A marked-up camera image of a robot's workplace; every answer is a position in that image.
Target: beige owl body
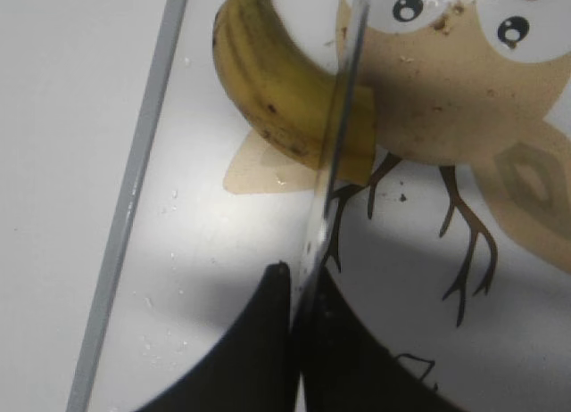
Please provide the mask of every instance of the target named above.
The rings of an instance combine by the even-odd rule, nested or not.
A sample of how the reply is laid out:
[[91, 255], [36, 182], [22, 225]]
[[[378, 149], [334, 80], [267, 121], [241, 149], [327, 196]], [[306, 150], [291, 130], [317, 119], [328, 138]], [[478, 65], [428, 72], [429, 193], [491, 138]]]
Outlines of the beige owl body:
[[[340, 1], [338, 51], [351, 11]], [[368, 28], [360, 81], [376, 90], [377, 141], [404, 160], [469, 164], [516, 242], [571, 272], [571, 143], [544, 121], [571, 54], [514, 62], [486, 40], [471, 4], [406, 34]]]

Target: black object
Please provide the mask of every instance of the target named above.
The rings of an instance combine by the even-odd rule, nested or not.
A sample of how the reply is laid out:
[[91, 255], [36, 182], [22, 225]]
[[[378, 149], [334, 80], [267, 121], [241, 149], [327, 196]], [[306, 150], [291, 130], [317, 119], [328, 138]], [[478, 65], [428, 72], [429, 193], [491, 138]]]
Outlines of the black object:
[[353, 314], [326, 270], [302, 337], [308, 412], [461, 412], [406, 371]]
[[267, 267], [219, 343], [139, 412], [293, 412], [300, 369], [307, 412], [461, 412], [371, 336], [326, 270], [314, 276], [310, 312], [290, 334], [289, 267]]
[[292, 412], [290, 273], [270, 265], [248, 305], [196, 367], [139, 412]]

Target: crumb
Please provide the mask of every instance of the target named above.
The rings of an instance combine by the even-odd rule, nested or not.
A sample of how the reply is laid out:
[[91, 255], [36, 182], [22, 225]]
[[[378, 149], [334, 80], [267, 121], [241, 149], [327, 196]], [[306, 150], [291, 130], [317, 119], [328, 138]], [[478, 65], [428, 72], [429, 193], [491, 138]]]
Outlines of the crumb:
[[466, 8], [464, 8], [464, 4], [461, 1], [456, 2], [456, 4], [454, 6], [452, 6], [452, 11], [456, 14], [456, 15], [461, 15], [464, 13], [464, 10]]
[[442, 15], [438, 20], [432, 23], [432, 28], [436, 31], [444, 30], [446, 27], [446, 21], [448, 20], [448, 15]]

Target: white surface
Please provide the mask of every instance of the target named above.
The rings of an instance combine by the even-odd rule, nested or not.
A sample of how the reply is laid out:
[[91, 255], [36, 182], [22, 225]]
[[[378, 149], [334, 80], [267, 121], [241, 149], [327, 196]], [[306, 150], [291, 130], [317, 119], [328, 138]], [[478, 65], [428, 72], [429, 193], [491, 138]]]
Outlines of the white surface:
[[323, 69], [336, 73], [335, 18], [339, 0], [272, 2], [285, 28], [302, 51]]
[[2, 410], [62, 411], [165, 0], [0, 0]]

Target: water droplet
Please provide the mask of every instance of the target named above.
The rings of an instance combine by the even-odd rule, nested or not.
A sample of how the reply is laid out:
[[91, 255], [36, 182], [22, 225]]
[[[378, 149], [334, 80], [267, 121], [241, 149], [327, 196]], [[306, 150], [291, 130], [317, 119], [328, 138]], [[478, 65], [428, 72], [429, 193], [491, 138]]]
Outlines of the water droplet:
[[186, 347], [188, 347], [188, 341], [182, 341], [182, 343], [177, 348], [177, 352], [186, 350]]
[[327, 222], [322, 221], [318, 231], [319, 244], [322, 244], [327, 237]]
[[143, 343], [143, 346], [145, 347], [145, 350], [149, 351], [151, 349], [151, 343], [149, 342], [149, 340], [144, 335], [142, 335], [140, 339], [141, 342]]
[[153, 308], [153, 300], [149, 297], [149, 296], [145, 296], [145, 305], [147, 308], [152, 309]]

